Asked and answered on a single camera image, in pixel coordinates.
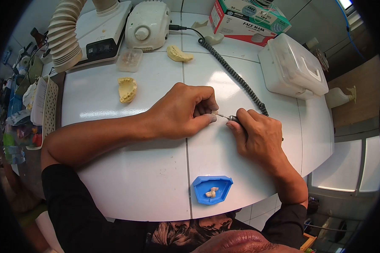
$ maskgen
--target fingernail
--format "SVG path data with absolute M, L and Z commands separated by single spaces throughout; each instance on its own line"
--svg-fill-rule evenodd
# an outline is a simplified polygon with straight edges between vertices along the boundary
M 217 121 L 217 115 L 215 114 L 207 114 L 210 117 L 210 123 Z
M 233 126 L 231 123 L 227 122 L 226 125 L 227 125 L 227 127 L 228 127 L 229 129 L 231 129 L 231 130 L 234 129 L 234 126 Z

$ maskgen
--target small plastic box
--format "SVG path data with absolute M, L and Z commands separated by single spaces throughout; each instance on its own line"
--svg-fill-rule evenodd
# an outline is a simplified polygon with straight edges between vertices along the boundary
M 308 100 L 328 92 L 318 59 L 290 38 L 280 34 L 259 52 L 266 88 L 275 93 Z
M 116 62 L 116 66 L 120 71 L 137 72 L 141 61 L 142 50 L 128 48 L 121 52 Z

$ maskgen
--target blue tube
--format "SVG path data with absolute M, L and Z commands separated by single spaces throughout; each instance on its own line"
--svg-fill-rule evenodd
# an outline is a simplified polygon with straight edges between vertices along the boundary
M 359 52 L 359 49 L 357 49 L 355 43 L 353 43 L 353 40 L 352 38 L 350 37 L 350 27 L 349 27 L 349 21 L 348 21 L 348 18 L 346 17 L 346 13 L 345 13 L 345 10 L 342 8 L 342 6 L 340 5 L 340 3 L 338 2 L 338 0 L 335 0 L 336 4 L 339 6 L 339 9 L 341 10 L 342 14 L 343 14 L 343 17 L 345 18 L 345 21 L 346 21 L 346 30 L 348 32 L 348 37 L 349 37 L 349 40 L 350 40 L 350 43 L 352 43 L 353 47 L 355 48 L 356 52 L 360 55 L 360 57 L 362 57 L 362 59 L 364 61 L 366 61 L 366 58 Z

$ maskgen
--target dental plaster model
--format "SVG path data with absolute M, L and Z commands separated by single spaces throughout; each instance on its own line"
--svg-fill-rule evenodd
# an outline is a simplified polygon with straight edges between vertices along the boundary
M 132 77 L 118 78 L 118 93 L 121 103 L 129 103 L 137 94 L 137 82 Z
M 207 197 L 215 198 L 215 191 L 209 191 L 209 192 L 206 192 L 205 195 L 206 195 Z
M 167 56 L 175 62 L 188 62 L 194 58 L 194 56 L 191 53 L 183 53 L 175 45 L 168 46 L 166 51 L 167 51 Z

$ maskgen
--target plastic bottle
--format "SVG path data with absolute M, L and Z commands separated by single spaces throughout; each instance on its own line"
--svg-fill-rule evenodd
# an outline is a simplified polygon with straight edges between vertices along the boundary
M 325 94 L 325 100 L 327 101 L 328 108 L 334 108 L 342 104 L 346 104 L 349 101 L 354 100 L 356 104 L 356 86 L 353 88 L 346 88 L 351 95 L 345 95 L 340 88 L 330 89 Z

